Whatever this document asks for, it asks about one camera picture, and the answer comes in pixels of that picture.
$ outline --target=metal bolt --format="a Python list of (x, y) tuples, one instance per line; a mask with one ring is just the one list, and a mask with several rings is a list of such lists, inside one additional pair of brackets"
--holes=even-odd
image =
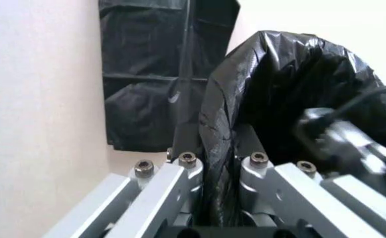
[(166, 149), (166, 162), (171, 163), (172, 160), (172, 147)]
[(258, 169), (266, 167), (268, 161), (268, 156), (263, 152), (253, 152), (250, 156), (250, 165)]
[(153, 175), (153, 162), (150, 160), (140, 160), (134, 166), (135, 175), (139, 178), (149, 178)]
[(313, 178), (315, 176), (316, 166), (309, 161), (301, 160), (297, 162), (297, 167), (309, 177)]
[(196, 166), (196, 155), (193, 152), (184, 152), (179, 155), (179, 165), (186, 169), (191, 169)]

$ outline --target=crumpled plastic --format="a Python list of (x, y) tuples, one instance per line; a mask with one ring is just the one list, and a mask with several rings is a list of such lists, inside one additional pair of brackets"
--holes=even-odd
[[(199, 113), (207, 155), (204, 223), (241, 225), (239, 163), (233, 156), (236, 125), (254, 127), (274, 164), (291, 162), (305, 150), (292, 133), (305, 109), (336, 109), (382, 85), (354, 53), (315, 35), (261, 31), (238, 46), (209, 77)], [(386, 146), (386, 94), (344, 119)]]
[(99, 9), (108, 143), (165, 151), (177, 125), (197, 123), (206, 79), (224, 59), (239, 5), (99, 0)]

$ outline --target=metal pivot joint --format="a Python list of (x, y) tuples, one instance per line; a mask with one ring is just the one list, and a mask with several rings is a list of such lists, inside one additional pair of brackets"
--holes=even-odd
[(134, 166), (135, 175), (139, 178), (149, 178), (153, 175), (153, 162), (140, 160)]
[(192, 216), (200, 204), (200, 197), (203, 188), (203, 163), (192, 152), (181, 153), (177, 159), (173, 161), (174, 165), (179, 165), (187, 170), (189, 189), (187, 200), (180, 210), (180, 215)]
[(241, 162), (239, 188), (241, 209), (256, 226), (275, 226), (269, 217), (274, 214), (272, 208), (256, 190), (267, 169), (273, 166), (264, 152), (253, 152)]

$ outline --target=black plastic bag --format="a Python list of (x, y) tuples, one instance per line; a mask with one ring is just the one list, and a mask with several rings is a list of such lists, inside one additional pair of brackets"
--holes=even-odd
[(164, 151), (176, 125), (197, 122), (206, 78), (224, 59), (239, 5), (99, 0), (99, 9), (108, 142)]
[[(205, 223), (241, 225), (239, 162), (233, 156), (236, 125), (254, 127), (272, 162), (290, 162), (304, 150), (292, 128), (306, 108), (335, 109), (381, 85), (355, 54), (314, 35), (262, 31), (237, 47), (209, 77), (199, 114), (207, 154)], [(386, 146), (386, 94), (346, 119)]]

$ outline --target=hanging black plastic sheet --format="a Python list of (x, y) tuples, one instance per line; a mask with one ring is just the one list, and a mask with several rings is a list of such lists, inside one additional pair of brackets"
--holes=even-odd
[(223, 60), (235, 0), (99, 0), (108, 142), (165, 151), (197, 122), (210, 72)]
[[(292, 127), (304, 109), (335, 109), (381, 85), (355, 54), (314, 35), (262, 31), (246, 40), (211, 74), (203, 99), (199, 130), (207, 160), (202, 221), (241, 225), (239, 162), (233, 156), (236, 125), (253, 125), (275, 164), (290, 162), (303, 152)], [(386, 94), (346, 119), (386, 146)]]

